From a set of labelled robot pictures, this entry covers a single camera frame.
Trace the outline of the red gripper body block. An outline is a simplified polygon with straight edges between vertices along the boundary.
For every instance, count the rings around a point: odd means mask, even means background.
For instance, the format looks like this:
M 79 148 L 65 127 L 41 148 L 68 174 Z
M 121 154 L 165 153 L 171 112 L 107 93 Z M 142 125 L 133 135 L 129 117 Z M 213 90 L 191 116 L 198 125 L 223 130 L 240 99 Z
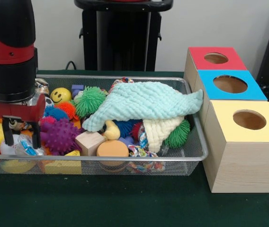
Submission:
M 45 110 L 44 94 L 35 93 L 32 98 L 18 103 L 0 102 L 0 118 L 38 122 Z

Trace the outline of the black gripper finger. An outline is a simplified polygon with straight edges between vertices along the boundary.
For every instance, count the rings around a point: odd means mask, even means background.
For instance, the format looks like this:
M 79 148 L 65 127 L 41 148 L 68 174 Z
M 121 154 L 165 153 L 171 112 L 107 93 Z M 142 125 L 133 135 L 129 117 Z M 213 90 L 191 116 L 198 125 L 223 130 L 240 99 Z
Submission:
M 30 125 L 32 126 L 32 130 L 33 130 L 33 135 L 32 135 L 33 148 L 38 149 L 41 147 L 40 127 L 39 127 L 38 122 L 31 122 Z
M 8 146 L 13 146 L 14 144 L 13 133 L 11 128 L 9 127 L 9 118 L 7 117 L 3 117 L 3 134 L 5 143 Z

